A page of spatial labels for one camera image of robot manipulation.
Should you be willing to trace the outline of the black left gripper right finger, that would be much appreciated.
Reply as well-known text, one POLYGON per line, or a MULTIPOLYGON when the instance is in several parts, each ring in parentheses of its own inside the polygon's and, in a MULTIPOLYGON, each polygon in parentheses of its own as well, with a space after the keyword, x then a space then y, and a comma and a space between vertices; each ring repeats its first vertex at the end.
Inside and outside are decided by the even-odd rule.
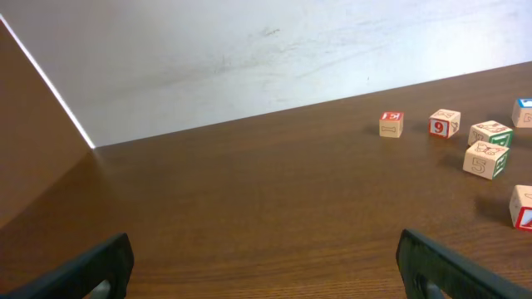
POLYGON ((396 261, 408 299, 530 298, 531 291, 413 229, 401 232, 396 261))

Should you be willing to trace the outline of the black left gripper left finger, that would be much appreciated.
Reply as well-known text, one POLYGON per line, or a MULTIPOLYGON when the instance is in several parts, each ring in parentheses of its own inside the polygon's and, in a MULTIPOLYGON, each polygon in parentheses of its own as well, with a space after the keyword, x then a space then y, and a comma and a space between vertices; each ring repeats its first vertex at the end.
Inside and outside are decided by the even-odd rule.
POLYGON ((2 298, 124 298, 134 267, 126 233, 119 233, 2 298))

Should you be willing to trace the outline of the red bordered wooden block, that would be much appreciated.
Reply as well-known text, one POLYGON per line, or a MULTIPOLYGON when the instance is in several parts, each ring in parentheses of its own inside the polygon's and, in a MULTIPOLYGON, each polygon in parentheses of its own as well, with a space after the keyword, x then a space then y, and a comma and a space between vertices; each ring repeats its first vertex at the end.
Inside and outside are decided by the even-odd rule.
POLYGON ((528 185, 516 185, 510 198, 510 216, 515 228, 531 230, 532 191, 528 185))

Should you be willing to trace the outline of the green 5 wooden block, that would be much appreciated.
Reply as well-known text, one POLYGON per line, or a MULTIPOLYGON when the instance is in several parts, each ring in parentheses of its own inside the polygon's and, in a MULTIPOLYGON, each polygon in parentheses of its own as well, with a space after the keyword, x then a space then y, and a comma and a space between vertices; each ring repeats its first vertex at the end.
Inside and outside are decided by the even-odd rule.
POLYGON ((494 179, 506 167, 510 149, 485 141, 476 141, 465 152, 463 170, 485 179, 494 179))

